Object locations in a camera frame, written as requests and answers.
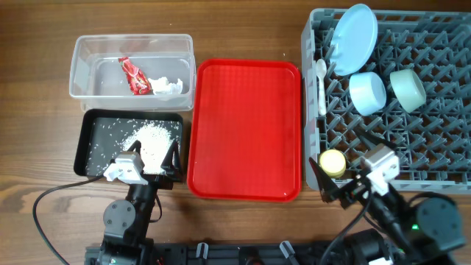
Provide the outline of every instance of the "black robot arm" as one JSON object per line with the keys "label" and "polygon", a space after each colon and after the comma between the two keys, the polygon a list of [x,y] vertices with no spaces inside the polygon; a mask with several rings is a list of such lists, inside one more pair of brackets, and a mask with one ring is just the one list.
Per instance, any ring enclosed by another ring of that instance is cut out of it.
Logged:
{"label": "black robot arm", "polygon": [[[133,163],[141,163],[141,143],[136,141],[126,155],[134,152]],[[162,216],[162,207],[158,199],[158,189],[173,189],[174,182],[182,181],[182,172],[178,152],[178,143],[170,146],[161,168],[165,174],[144,174],[140,176],[147,184],[130,184],[126,199],[112,202],[105,210],[103,222],[105,234],[95,264],[154,264],[152,248],[154,241],[146,238],[149,223],[156,222]],[[151,220],[152,209],[157,202],[160,217]]]}
{"label": "black robot arm", "polygon": [[[340,200],[343,208],[367,203],[366,187],[372,187],[368,213],[381,230],[406,254],[403,264],[455,264],[449,252],[465,244],[461,216],[451,198],[433,192],[421,193],[406,202],[389,184],[399,174],[395,145],[363,130],[355,134],[370,149],[362,157],[363,169],[348,184],[338,188],[310,158],[324,202]],[[413,205],[416,199],[424,200]]]}

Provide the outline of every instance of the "wood grain surface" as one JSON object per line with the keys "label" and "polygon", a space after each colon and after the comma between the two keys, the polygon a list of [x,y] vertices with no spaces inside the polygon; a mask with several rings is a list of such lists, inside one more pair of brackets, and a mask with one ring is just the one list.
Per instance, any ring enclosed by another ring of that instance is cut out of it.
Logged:
{"label": "wood grain surface", "polygon": [[[212,57],[286,60],[301,66],[300,36],[309,12],[345,8],[353,0],[320,1],[0,1],[0,264],[58,264],[32,220],[32,204],[48,188],[83,180],[72,166],[83,112],[68,95],[80,35],[188,33],[196,62]],[[365,1],[372,9],[471,11],[471,1]],[[182,113],[191,120],[191,113]],[[55,192],[39,204],[40,223],[72,264],[103,237],[102,214],[127,187],[92,183]],[[289,204],[195,198],[185,185],[159,191],[163,218],[156,242],[307,242],[333,238],[360,206],[327,205],[302,187]],[[453,196],[471,236],[471,197]],[[361,221],[353,231],[368,228]],[[456,251],[471,264],[471,247]]]}

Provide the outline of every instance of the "dish drying rack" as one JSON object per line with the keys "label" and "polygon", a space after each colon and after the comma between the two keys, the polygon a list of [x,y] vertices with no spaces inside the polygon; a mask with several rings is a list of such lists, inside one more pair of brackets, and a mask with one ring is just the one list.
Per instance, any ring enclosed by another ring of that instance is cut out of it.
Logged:
{"label": "dish drying rack", "polygon": [[[360,170],[366,152],[353,128],[360,126],[398,144],[401,175],[392,182],[399,191],[471,194],[471,13],[373,10],[378,40],[359,72],[374,71],[386,87],[386,106],[361,116],[348,90],[350,76],[333,73],[330,40],[345,9],[315,9],[301,35],[306,121],[304,167],[308,185],[319,190],[308,158],[337,149],[347,159],[348,183]],[[327,115],[319,117],[315,60],[327,62]],[[393,71],[413,69],[422,80],[427,102],[411,113],[402,109],[389,80]]]}

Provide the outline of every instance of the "plastic spoon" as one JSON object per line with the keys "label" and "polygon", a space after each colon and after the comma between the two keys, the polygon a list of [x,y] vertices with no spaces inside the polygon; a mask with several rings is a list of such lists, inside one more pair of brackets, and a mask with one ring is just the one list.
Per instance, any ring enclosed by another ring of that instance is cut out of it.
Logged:
{"label": "plastic spoon", "polygon": [[327,74],[327,66],[323,59],[319,59],[316,62],[316,74],[319,78],[319,115],[323,116],[327,113],[327,107],[325,106],[325,88],[324,88],[324,77]]}

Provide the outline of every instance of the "red plastic tray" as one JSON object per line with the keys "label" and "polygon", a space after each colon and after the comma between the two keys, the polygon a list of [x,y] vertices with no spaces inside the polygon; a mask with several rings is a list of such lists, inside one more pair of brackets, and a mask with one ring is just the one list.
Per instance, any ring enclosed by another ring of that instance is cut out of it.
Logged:
{"label": "red plastic tray", "polygon": [[287,62],[198,69],[188,187],[198,197],[288,202],[301,189],[301,77]]}

